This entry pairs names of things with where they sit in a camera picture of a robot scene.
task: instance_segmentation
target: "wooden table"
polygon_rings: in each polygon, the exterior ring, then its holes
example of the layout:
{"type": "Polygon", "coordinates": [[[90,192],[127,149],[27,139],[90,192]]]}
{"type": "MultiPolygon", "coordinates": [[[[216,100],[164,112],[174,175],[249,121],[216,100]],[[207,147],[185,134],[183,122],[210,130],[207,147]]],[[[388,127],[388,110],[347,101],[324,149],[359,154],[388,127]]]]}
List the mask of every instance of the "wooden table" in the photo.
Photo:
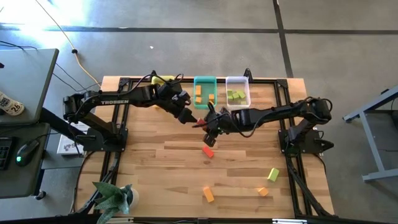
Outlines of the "wooden table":
{"type": "MultiPolygon", "coordinates": [[[[104,77],[102,90],[116,91],[120,77],[104,77]]],[[[293,102],[307,94],[304,81],[288,79],[293,102]]],[[[183,83],[193,96],[193,84],[183,83]]],[[[274,87],[251,84],[251,107],[276,106],[274,87]]],[[[225,84],[218,84],[218,111],[226,104],[225,84]]],[[[130,211],[134,217],[223,217],[289,218],[294,217],[285,157],[280,153],[277,130],[279,122],[266,123],[251,138],[238,134],[221,135],[212,159],[201,149],[204,132],[181,124],[159,108],[130,106],[127,119],[129,138],[122,153],[116,185],[126,184],[139,192],[139,204],[130,211]],[[280,170],[276,182],[267,176],[275,167],[280,170]],[[203,188],[209,186],[215,201],[208,203],[203,188]],[[259,196],[256,188],[266,187],[269,194],[259,196]]],[[[206,110],[189,106],[196,118],[206,110]]],[[[99,106],[96,115],[111,121],[113,106],[99,106]]],[[[80,208],[95,191],[104,153],[96,152],[87,160],[78,185],[76,206],[80,208]]],[[[313,155],[303,155],[307,185],[326,211],[333,213],[328,183],[322,163],[313,155]]],[[[298,189],[300,208],[304,211],[298,189]]]]}

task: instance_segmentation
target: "teal bin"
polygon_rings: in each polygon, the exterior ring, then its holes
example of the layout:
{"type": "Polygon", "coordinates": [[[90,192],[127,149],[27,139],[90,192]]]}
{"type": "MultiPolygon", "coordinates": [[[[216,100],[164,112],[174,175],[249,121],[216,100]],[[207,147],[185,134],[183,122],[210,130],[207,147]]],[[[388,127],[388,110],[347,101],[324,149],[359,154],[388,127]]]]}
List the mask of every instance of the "teal bin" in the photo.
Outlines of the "teal bin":
{"type": "Polygon", "coordinates": [[[193,105],[196,109],[208,109],[209,94],[214,94],[214,106],[217,105],[217,79],[216,77],[195,77],[193,79],[193,105]],[[201,103],[197,103],[197,85],[201,86],[201,103]]]}

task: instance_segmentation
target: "keyboard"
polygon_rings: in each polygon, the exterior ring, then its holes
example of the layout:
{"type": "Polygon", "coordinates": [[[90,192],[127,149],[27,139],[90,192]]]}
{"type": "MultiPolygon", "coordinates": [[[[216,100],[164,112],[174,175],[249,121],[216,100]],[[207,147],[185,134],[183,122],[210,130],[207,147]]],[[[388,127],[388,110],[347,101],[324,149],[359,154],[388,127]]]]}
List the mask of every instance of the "keyboard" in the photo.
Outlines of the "keyboard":
{"type": "Polygon", "coordinates": [[[6,170],[12,156],[14,137],[0,137],[0,170],[6,170]]]}

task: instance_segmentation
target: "green block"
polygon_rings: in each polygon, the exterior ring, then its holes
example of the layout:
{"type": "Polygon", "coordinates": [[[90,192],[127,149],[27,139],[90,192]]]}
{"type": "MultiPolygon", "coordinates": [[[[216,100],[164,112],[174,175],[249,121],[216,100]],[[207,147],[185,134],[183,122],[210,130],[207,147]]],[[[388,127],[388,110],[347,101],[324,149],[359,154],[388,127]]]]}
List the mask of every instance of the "green block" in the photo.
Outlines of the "green block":
{"type": "Polygon", "coordinates": [[[234,100],[235,99],[239,99],[239,94],[238,93],[234,93],[234,94],[232,94],[232,97],[234,98],[234,100]]]}
{"type": "Polygon", "coordinates": [[[279,170],[276,168],[272,168],[271,172],[269,172],[267,179],[275,182],[276,178],[278,177],[278,174],[279,174],[279,170]]]}
{"type": "Polygon", "coordinates": [[[244,94],[243,91],[239,90],[239,91],[237,91],[237,93],[239,94],[239,97],[240,97],[241,99],[245,99],[246,95],[244,94]]]}

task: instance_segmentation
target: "potted plant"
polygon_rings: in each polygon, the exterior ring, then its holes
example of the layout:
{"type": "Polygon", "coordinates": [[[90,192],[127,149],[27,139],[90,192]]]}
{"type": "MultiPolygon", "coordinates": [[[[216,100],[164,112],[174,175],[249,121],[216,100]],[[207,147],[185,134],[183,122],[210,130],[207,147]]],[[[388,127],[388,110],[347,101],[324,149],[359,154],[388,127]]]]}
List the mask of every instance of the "potted plant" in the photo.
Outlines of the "potted plant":
{"type": "Polygon", "coordinates": [[[131,184],[121,188],[104,182],[93,182],[93,184],[103,196],[95,200],[98,205],[94,209],[104,210],[97,224],[105,224],[118,212],[128,214],[130,206],[133,207],[138,203],[138,192],[131,188],[131,184]]]}

